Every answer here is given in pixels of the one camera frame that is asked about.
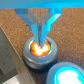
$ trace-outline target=gray cylinder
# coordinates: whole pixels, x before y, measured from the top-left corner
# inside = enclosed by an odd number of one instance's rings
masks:
[[[42,70],[42,69],[47,69],[51,67],[57,60],[57,55],[58,55],[58,46],[56,42],[51,39],[50,37],[47,37],[47,39],[52,43],[52,50],[51,53],[49,53],[47,56],[43,57],[36,57],[31,54],[29,51],[29,44],[30,42],[34,39],[34,37],[31,37],[26,41],[23,47],[23,59],[25,63],[37,70]]]
[[[78,65],[71,63],[71,62],[60,62],[60,63],[53,65],[47,74],[45,84],[60,84],[60,83],[57,83],[57,80],[59,80],[59,76],[56,77],[56,75],[58,75],[56,73],[59,69],[64,70],[63,67],[66,67],[66,69],[67,69],[67,67],[70,67],[70,68],[73,68],[73,69],[77,70],[78,72],[80,72],[80,74],[81,74],[80,79],[82,80],[82,83],[76,82],[74,84],[84,84],[84,70],[81,67],[79,67]]]

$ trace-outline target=glowing orange light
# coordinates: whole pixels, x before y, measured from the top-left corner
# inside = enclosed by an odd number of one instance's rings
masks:
[[[35,41],[33,41],[30,45],[30,52],[32,55],[36,57],[46,56],[49,54],[50,50],[51,50],[51,43],[47,39],[43,48],[38,46]]]

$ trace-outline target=brown surface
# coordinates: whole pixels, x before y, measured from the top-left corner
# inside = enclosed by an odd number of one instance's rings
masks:
[[[48,9],[32,9],[38,14],[38,21]],[[0,11],[0,25],[22,58],[22,48],[27,39],[33,36],[26,23],[13,9]],[[53,24],[48,36],[53,38],[59,47],[58,62],[69,61],[84,69],[84,8],[65,8],[61,17]],[[38,84],[44,84],[46,73],[35,74],[30,71]]]

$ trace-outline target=gray panel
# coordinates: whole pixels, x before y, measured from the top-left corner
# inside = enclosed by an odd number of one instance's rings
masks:
[[[4,74],[15,68],[13,59],[0,30],[0,68]]]

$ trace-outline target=brown carpet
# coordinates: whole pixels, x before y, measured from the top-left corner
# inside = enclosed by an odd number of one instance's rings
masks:
[[[38,21],[48,9],[31,9],[38,14]],[[0,11],[0,25],[22,58],[22,48],[26,40],[33,36],[14,9]],[[48,36],[59,47],[58,62],[69,61],[84,69],[84,8],[64,8],[60,18],[53,24]],[[46,73],[36,74],[30,71],[37,84],[44,84]]]

